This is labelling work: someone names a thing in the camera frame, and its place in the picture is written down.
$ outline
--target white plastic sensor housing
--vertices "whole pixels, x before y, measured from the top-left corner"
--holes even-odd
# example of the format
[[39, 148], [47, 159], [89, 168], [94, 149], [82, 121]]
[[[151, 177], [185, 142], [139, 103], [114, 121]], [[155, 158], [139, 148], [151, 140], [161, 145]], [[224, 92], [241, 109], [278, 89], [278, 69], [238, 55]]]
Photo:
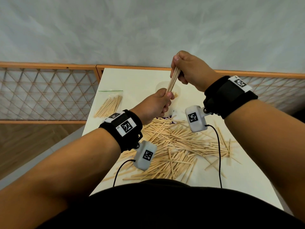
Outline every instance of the white plastic sensor housing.
[[200, 132], [208, 129], [205, 126], [207, 122], [204, 117], [211, 113], [204, 113], [203, 109], [198, 105], [193, 105], [185, 109], [186, 118], [188, 119], [192, 132]]
[[135, 162], [133, 164], [136, 168], [145, 171], [150, 166], [157, 151], [157, 146], [148, 141], [139, 142], [139, 145], [139, 148], [136, 149], [137, 153], [135, 154]]

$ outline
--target gray wall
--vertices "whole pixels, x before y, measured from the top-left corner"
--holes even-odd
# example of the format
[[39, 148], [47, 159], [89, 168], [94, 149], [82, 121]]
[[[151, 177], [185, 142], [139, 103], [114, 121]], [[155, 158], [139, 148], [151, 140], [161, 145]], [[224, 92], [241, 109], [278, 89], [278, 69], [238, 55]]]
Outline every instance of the gray wall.
[[305, 0], [0, 0], [0, 60], [305, 73]]

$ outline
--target person's left hand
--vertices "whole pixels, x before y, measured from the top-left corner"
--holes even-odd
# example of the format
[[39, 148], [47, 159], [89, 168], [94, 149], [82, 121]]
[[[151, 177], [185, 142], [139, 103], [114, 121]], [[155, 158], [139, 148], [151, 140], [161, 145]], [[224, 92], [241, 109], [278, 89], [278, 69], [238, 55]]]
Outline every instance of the person's left hand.
[[175, 97], [172, 92], [165, 88], [159, 89], [155, 94], [148, 96], [145, 100], [131, 109], [141, 120], [143, 125], [149, 124], [155, 117], [163, 117], [168, 111], [171, 101]]

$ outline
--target clear plastic cup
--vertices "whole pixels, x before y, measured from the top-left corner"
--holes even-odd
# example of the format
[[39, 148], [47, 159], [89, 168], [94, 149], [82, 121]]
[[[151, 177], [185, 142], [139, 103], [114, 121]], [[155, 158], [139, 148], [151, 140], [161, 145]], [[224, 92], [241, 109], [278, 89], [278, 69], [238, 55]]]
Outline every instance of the clear plastic cup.
[[[168, 88], [168, 85], [170, 84], [170, 81], [163, 81], [157, 84], [156, 86], [156, 91], [158, 91], [161, 88]], [[172, 92], [176, 92], [176, 94], [178, 95], [175, 99], [171, 100], [171, 105], [168, 107], [168, 111], [164, 114], [164, 117], [169, 117], [171, 115], [173, 115], [173, 111], [175, 110], [176, 106], [177, 106], [177, 102], [179, 99], [179, 96], [181, 95], [181, 88], [177, 85], [177, 82], [175, 83]]]

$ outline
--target person's right hand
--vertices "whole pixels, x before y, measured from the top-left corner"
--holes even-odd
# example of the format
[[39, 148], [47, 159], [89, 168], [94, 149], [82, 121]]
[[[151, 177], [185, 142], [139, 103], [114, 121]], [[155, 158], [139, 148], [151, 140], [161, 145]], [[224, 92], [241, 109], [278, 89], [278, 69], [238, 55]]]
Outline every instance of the person's right hand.
[[201, 92], [205, 92], [212, 83], [222, 77], [203, 60], [186, 51], [179, 51], [173, 57], [170, 77], [173, 76], [176, 66], [182, 71], [178, 80], [183, 84], [193, 84]]

